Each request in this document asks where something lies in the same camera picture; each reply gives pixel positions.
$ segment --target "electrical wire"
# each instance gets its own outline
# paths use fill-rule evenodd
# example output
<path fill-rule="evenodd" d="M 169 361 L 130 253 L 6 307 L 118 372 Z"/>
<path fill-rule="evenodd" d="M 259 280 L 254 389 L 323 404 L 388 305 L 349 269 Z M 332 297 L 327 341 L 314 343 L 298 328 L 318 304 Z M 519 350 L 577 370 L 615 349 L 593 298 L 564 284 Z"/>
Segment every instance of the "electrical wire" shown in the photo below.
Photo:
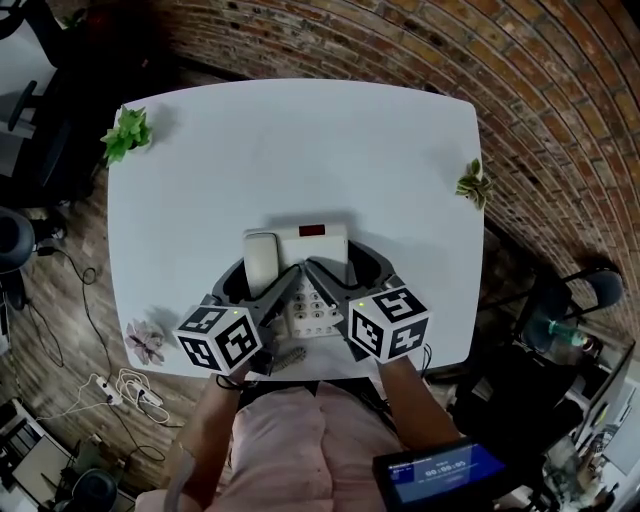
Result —
<path fill-rule="evenodd" d="M 422 353 L 422 370 L 420 371 L 420 378 L 422 380 L 424 380 L 427 370 L 429 369 L 429 365 L 431 364 L 431 356 L 433 354 L 431 345 L 429 345 L 428 343 L 426 343 L 423 348 L 424 352 Z M 427 356 L 429 357 L 429 359 L 427 359 L 427 364 L 425 365 L 425 359 L 427 358 Z"/>
<path fill-rule="evenodd" d="M 47 319 L 44 316 L 42 316 L 42 313 L 38 311 L 38 308 L 36 308 L 35 305 L 30 300 L 27 302 L 27 310 L 29 311 L 29 317 L 31 318 L 31 323 L 33 324 L 33 327 L 36 330 L 36 336 L 38 337 L 38 341 L 40 341 L 40 345 L 42 345 L 42 350 L 47 355 L 47 357 L 51 359 L 51 361 L 53 361 L 53 364 L 55 364 L 58 368 L 64 368 L 64 357 L 62 356 L 62 349 L 60 348 L 60 342 L 58 341 L 58 338 L 56 338 L 56 335 L 53 334 L 51 327 L 49 327 L 49 323 L 47 322 Z M 56 361 L 51 356 L 47 348 L 45 347 L 44 340 L 42 339 L 42 334 L 40 333 L 40 328 L 38 327 L 38 324 L 36 323 L 36 319 L 33 316 L 34 311 L 40 317 L 45 327 L 47 328 L 47 331 L 49 331 L 51 338 L 55 342 L 56 348 L 58 349 L 58 357 L 60 358 L 60 362 Z"/>
<path fill-rule="evenodd" d="M 127 432 L 127 434 L 129 434 L 129 437 L 131 438 L 131 441 L 135 445 L 135 448 L 131 452 L 129 452 L 129 455 L 127 455 L 127 458 L 125 459 L 125 462 L 124 462 L 125 468 L 129 464 L 129 460 L 131 460 L 131 457 L 133 456 L 133 454 L 136 453 L 137 451 L 139 451 L 147 459 L 149 459 L 149 460 L 151 460 L 153 462 L 164 462 L 166 460 L 165 455 L 160 450 L 158 450 L 155 446 L 150 446 L 150 445 L 146 445 L 146 444 L 143 444 L 143 445 L 138 444 L 138 442 L 136 441 L 135 437 L 133 437 L 133 434 L 131 433 L 131 431 L 129 430 L 127 425 L 125 424 L 124 420 L 115 411 L 115 409 L 113 407 L 109 407 L 109 410 L 114 414 L 114 416 L 116 418 L 118 418 L 118 421 L 122 425 L 122 428 L 124 428 L 125 431 Z M 145 452 L 145 450 L 147 450 L 147 449 L 154 450 L 156 453 L 160 454 L 160 457 L 152 457 L 151 455 L 149 455 L 148 453 Z"/>
<path fill-rule="evenodd" d="M 228 389 L 232 391 L 244 391 L 248 388 L 253 388 L 257 385 L 257 382 L 243 382 L 242 384 L 238 384 L 237 382 L 233 382 L 226 375 L 216 375 L 216 384 L 222 389 Z"/>
<path fill-rule="evenodd" d="M 143 413 L 155 423 L 164 425 L 171 419 L 171 415 L 165 409 L 163 409 L 159 405 L 154 404 L 147 398 L 147 395 L 155 393 L 151 391 L 149 379 L 143 373 L 138 373 L 127 368 L 121 368 L 120 373 L 118 374 L 118 380 L 116 382 L 116 391 L 123 400 L 131 403 L 136 408 L 136 410 Z M 148 405 L 154 410 L 161 412 L 161 414 L 164 415 L 164 418 L 158 419 L 149 414 L 142 408 L 142 404 Z"/>
<path fill-rule="evenodd" d="M 92 373 L 91 375 L 89 375 L 89 380 L 78 388 L 78 399 L 73 404 L 71 404 L 71 406 L 66 411 L 64 411 L 63 413 L 60 413 L 60 414 L 55 414 L 53 416 L 38 416 L 36 418 L 36 422 L 39 422 L 41 420 L 53 420 L 53 419 L 56 419 L 56 418 L 62 418 L 63 416 L 66 416 L 68 414 L 74 414 L 76 412 L 86 411 L 88 409 L 93 409 L 94 407 L 98 407 L 100 405 L 110 405 L 109 402 L 99 402 L 97 404 L 88 405 L 86 407 L 80 407 L 80 409 L 74 409 L 74 407 L 76 405 L 78 405 L 80 403 L 80 400 L 82 399 L 82 397 L 81 397 L 82 390 L 84 388 L 86 388 L 89 384 L 91 384 L 91 379 L 93 377 L 95 377 L 97 379 L 99 377 L 99 375 L 96 374 L 96 373 Z"/>
<path fill-rule="evenodd" d="M 69 260 L 69 262 L 71 263 L 71 266 L 73 267 L 73 271 L 76 273 L 76 276 L 78 276 L 78 279 L 80 279 L 80 282 L 82 283 L 82 302 L 84 303 L 84 312 L 86 313 L 87 319 L 89 320 L 91 327 L 95 331 L 96 336 L 98 336 L 98 339 L 100 340 L 100 344 L 104 349 L 104 354 L 107 357 L 107 363 L 109 365 L 109 375 L 107 376 L 107 383 L 109 383 L 109 381 L 111 380 L 111 377 L 113 377 L 113 365 L 111 364 L 111 357 L 109 357 L 109 350 L 107 349 L 107 343 L 105 342 L 104 338 L 102 337 L 102 334 L 96 327 L 96 324 L 93 322 L 93 319 L 91 318 L 91 313 L 89 312 L 89 304 L 87 302 L 87 294 L 86 294 L 86 287 L 95 284 L 95 282 L 98 279 L 98 273 L 94 267 L 87 267 L 86 269 L 84 269 L 84 271 L 81 274 L 78 271 L 78 267 L 76 267 L 75 261 L 73 261 L 73 258 L 71 256 L 69 256 L 64 251 L 61 251 L 60 249 L 56 249 L 56 248 L 51 248 L 51 249 L 54 253 L 58 252 Z M 87 277 L 87 275 L 92 272 L 93 272 L 93 275 L 91 276 L 91 278 Z"/>

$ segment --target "gray object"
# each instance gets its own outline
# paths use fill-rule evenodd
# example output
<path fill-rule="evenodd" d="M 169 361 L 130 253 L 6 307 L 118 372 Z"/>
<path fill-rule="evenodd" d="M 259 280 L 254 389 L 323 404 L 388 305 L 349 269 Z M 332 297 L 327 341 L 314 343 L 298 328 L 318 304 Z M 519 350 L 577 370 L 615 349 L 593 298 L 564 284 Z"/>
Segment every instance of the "gray object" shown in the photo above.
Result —
<path fill-rule="evenodd" d="M 35 233 L 29 219 L 0 206 L 0 274 L 22 267 L 34 245 Z"/>

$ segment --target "black device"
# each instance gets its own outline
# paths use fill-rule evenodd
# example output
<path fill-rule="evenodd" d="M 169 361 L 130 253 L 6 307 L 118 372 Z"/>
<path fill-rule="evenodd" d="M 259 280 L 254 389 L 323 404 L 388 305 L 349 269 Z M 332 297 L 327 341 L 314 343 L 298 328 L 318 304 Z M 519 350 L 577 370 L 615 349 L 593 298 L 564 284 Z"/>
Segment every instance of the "black device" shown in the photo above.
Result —
<path fill-rule="evenodd" d="M 492 510 L 493 500 L 522 485 L 522 467 L 469 438 L 373 459 L 387 510 L 402 512 Z"/>

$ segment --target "white cable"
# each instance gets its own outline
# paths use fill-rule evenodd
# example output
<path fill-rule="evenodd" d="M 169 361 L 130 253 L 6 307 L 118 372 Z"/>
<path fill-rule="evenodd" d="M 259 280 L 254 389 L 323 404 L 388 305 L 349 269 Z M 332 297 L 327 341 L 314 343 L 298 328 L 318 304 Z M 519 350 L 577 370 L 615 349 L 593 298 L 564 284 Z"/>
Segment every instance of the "white cable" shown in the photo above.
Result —
<path fill-rule="evenodd" d="M 138 392 L 138 390 L 132 386 L 132 384 L 138 384 L 140 388 L 142 388 L 142 392 Z M 128 368 L 121 368 L 120 373 L 118 373 L 118 380 L 116 382 L 116 392 L 120 395 L 123 400 L 130 402 L 133 406 L 150 418 L 155 423 L 163 425 L 167 423 L 171 419 L 171 415 L 162 407 L 152 403 L 147 397 L 147 393 L 152 393 L 151 386 L 149 385 L 149 379 L 143 373 L 138 373 L 134 370 L 129 370 Z M 146 410 L 144 410 L 140 404 L 148 405 L 154 410 L 160 412 L 164 418 L 158 419 L 149 414 Z"/>
<path fill-rule="evenodd" d="M 36 422 L 40 420 L 52 420 L 55 418 L 61 418 L 62 416 L 66 416 L 67 414 L 86 411 L 87 409 L 92 409 L 100 405 L 111 405 L 111 402 L 99 402 L 97 404 L 88 405 L 86 407 L 80 407 L 79 409 L 74 409 L 74 407 L 76 407 L 80 403 L 82 390 L 86 388 L 89 384 L 91 384 L 91 379 L 93 379 L 93 377 L 97 379 L 99 375 L 96 373 L 92 373 L 91 375 L 89 375 L 89 380 L 78 388 L 78 399 L 73 404 L 71 404 L 71 406 L 66 411 L 60 414 L 55 414 L 54 416 L 48 416 L 48 417 L 39 416 L 38 418 L 36 418 Z M 138 386 L 142 388 L 142 392 L 139 393 L 138 390 L 132 386 L 132 384 L 138 384 Z M 118 374 L 118 380 L 116 381 L 116 392 L 118 393 L 118 395 L 120 395 L 120 398 L 122 398 L 123 401 L 126 400 L 127 402 L 131 403 L 136 408 L 137 411 L 141 412 L 142 414 L 147 416 L 149 419 L 151 419 L 155 423 L 163 425 L 171 419 L 171 415 L 165 409 L 152 403 L 146 397 L 146 394 L 152 393 L 152 391 L 151 391 L 151 386 L 149 385 L 149 379 L 147 378 L 146 375 L 142 373 L 138 373 L 136 371 L 129 370 L 127 368 L 121 368 L 120 373 Z M 154 417 L 154 415 L 150 414 L 148 411 L 143 409 L 141 407 L 141 404 L 144 404 L 145 406 L 149 406 L 152 409 L 158 411 L 159 413 L 161 413 L 161 415 L 164 416 L 164 418 L 159 419 L 157 417 Z"/>
<path fill-rule="evenodd" d="M 54 416 L 48 416 L 48 417 L 38 416 L 36 418 L 36 422 L 38 422 L 40 420 L 52 420 L 52 419 L 55 419 L 55 418 L 61 418 L 62 416 L 66 416 L 67 414 L 73 414 L 74 412 L 80 412 L 80 411 L 86 411 L 87 409 L 93 409 L 94 407 L 98 407 L 99 405 L 109 405 L 109 402 L 99 402 L 97 404 L 88 405 L 87 407 L 81 407 L 80 409 L 73 409 L 76 405 L 78 405 L 80 403 L 80 400 L 81 400 L 81 396 L 80 395 L 82 394 L 82 390 L 84 388 L 86 388 L 89 384 L 91 384 L 91 379 L 93 377 L 98 378 L 99 375 L 97 375 L 95 373 L 92 373 L 91 375 L 89 375 L 89 380 L 78 388 L 78 399 L 66 411 L 64 411 L 61 414 L 56 414 Z"/>

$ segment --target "desk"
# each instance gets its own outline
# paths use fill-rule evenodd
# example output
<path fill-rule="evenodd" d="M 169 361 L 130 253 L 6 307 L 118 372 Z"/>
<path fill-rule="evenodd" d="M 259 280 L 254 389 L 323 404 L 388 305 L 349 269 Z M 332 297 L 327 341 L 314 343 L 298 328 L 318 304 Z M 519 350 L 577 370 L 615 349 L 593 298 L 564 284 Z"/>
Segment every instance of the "desk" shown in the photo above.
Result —
<path fill-rule="evenodd" d="M 133 318 L 165 331 L 162 373 L 207 377 L 171 335 L 242 257 L 250 228 L 344 222 L 389 258 L 434 311 L 431 367 L 466 359 L 480 284 L 483 214 L 455 196 L 480 141 L 472 105 L 386 85 L 263 80 L 132 102 L 153 144 L 109 171 L 109 248 L 124 332 Z M 292 340 L 303 363 L 276 380 L 377 375 L 340 338 Z M 422 354 L 413 354 L 418 367 Z"/>

